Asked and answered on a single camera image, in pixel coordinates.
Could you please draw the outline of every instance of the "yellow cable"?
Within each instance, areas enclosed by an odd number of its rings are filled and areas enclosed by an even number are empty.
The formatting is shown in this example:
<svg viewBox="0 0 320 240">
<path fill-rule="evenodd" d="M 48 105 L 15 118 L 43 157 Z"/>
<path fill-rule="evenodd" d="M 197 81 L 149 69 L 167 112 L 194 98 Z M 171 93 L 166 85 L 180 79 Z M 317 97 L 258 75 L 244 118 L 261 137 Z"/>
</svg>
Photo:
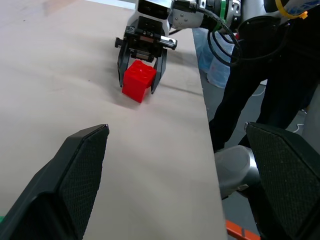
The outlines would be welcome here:
<svg viewBox="0 0 320 240">
<path fill-rule="evenodd" d="M 281 3 L 281 0 L 275 0 L 275 4 L 276 4 L 276 7 L 278 8 L 279 12 L 287 17 L 288 19 L 297 19 L 297 18 L 302 18 L 302 19 L 305 19 L 306 17 L 308 17 L 308 12 L 305 11 L 299 15 L 291 15 L 289 13 L 287 13 L 287 11 L 285 10 L 284 6 L 282 6 L 282 3 Z"/>
</svg>

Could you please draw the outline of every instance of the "beige tabletop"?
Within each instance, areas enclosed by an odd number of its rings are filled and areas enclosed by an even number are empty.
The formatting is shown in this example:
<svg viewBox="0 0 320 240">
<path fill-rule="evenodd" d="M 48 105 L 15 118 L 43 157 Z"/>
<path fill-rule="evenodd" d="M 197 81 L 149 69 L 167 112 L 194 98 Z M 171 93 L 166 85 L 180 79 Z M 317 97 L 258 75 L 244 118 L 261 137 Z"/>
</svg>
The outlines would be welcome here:
<svg viewBox="0 0 320 240">
<path fill-rule="evenodd" d="M 82 0 L 0 9 L 0 216 L 66 137 L 109 124 L 84 239 L 227 239 L 192 31 L 174 35 L 159 86 L 139 104 L 121 93 L 114 47 L 132 10 Z"/>
</svg>

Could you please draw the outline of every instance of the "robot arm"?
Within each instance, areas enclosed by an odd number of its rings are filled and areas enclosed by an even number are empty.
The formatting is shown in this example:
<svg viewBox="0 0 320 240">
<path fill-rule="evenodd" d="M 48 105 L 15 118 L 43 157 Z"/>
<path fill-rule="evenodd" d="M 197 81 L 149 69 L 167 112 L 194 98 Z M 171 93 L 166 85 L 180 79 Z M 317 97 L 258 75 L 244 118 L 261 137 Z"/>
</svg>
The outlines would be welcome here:
<svg viewBox="0 0 320 240">
<path fill-rule="evenodd" d="M 120 47 L 117 62 L 120 86 L 130 58 L 149 63 L 156 59 L 156 75 L 151 85 L 154 93 L 166 69 L 167 49 L 174 50 L 178 44 L 169 37 L 170 28 L 205 28 L 226 33 L 226 28 L 204 11 L 218 16 L 229 28 L 228 34 L 231 30 L 244 39 L 258 40 L 270 37 L 289 19 L 305 17 L 305 11 L 319 4 L 320 0 L 137 0 L 123 39 L 115 40 L 115 47 Z"/>
</svg>

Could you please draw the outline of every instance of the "red toy block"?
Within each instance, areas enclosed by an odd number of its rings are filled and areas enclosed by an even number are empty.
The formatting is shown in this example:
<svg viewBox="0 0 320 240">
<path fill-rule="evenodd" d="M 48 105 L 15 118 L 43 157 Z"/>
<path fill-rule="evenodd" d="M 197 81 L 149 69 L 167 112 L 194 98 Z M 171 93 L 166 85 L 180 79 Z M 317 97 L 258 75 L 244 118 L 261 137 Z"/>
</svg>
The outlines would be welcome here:
<svg viewBox="0 0 320 240">
<path fill-rule="evenodd" d="M 141 103 L 156 76 L 156 70 L 152 66 L 135 60 L 124 72 L 122 93 Z"/>
</svg>

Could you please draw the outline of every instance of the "black pants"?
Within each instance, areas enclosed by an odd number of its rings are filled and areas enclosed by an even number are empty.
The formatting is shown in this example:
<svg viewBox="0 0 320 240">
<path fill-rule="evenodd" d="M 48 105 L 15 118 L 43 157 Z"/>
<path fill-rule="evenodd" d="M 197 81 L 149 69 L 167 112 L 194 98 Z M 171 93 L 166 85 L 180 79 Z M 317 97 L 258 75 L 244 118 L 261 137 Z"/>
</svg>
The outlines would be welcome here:
<svg viewBox="0 0 320 240">
<path fill-rule="evenodd" d="M 277 43 L 241 41 L 240 45 L 243 56 L 252 58 L 270 53 Z M 272 59 L 243 62 L 232 67 L 222 102 L 209 122 L 214 151 L 224 148 L 248 99 L 265 79 L 268 81 L 256 122 L 286 129 L 301 109 L 305 97 L 315 88 L 319 68 L 314 60 L 286 47 Z M 250 147 L 246 136 L 239 145 Z"/>
</svg>

